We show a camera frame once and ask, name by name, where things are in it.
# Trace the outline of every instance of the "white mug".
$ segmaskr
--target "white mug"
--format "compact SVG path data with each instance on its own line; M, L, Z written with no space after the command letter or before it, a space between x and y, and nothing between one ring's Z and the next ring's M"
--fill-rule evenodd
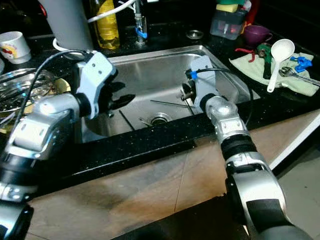
M13 64L23 64L31 59L30 48L20 31L0 34L0 51Z

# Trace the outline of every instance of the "faucet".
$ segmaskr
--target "faucet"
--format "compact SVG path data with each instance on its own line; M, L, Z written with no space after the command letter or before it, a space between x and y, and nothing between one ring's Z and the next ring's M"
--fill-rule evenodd
M146 43L148 33L147 33L147 20L146 17L142 15L142 4L141 0L135 1L135 32L137 34L137 43L139 45L144 45Z

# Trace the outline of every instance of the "blue clip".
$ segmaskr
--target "blue clip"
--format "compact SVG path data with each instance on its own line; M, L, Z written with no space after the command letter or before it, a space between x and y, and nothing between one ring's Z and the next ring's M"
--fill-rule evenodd
M191 74L191 78L192 79L197 79L198 78L198 75L197 75L196 71L192 71L190 74Z
M298 63L298 66L294 67L297 73L301 73L304 70L306 70L306 68L312 66L312 62L309 59L306 59L304 56L299 56L299 57L292 56L290 60Z
M137 27L135 28L135 32L136 34L138 34L140 37L144 39L147 39L148 37L148 33L140 31Z

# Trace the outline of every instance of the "white cable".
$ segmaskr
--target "white cable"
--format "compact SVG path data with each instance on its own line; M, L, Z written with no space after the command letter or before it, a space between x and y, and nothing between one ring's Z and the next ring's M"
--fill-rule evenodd
M52 45L53 45L53 47L55 49L57 49L60 52L65 51L65 50L69 50L69 49L64 48L62 46L59 46L58 43L57 43L57 39L56 38L53 39ZM72 54L72 55L82 55L80 52L72 52L70 54Z
M136 1L136 0L129 0L129 1L127 1L126 3L124 3L124 4L122 4L122 5L114 8L114 9L112 9L112 10L110 10L110 11L107 11L107 12L104 12L104 13L99 14L99 15L97 15L97 16L94 16L94 17L88 19L88 23L92 23L92 22L94 22L94 21L97 21L97 20L102 19L102 18L104 18L104 17L107 17L107 16L109 16L109 15L118 13L118 12L122 11L123 9L129 7L129 6L130 6L131 4L133 4L135 1Z

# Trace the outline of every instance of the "yellow bottle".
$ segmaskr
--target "yellow bottle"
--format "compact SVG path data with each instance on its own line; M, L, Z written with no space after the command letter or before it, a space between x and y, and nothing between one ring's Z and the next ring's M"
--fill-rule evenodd
M91 3L96 15L115 8L113 0L92 0ZM101 48L114 50L120 46L116 14L99 19L94 23L94 28Z

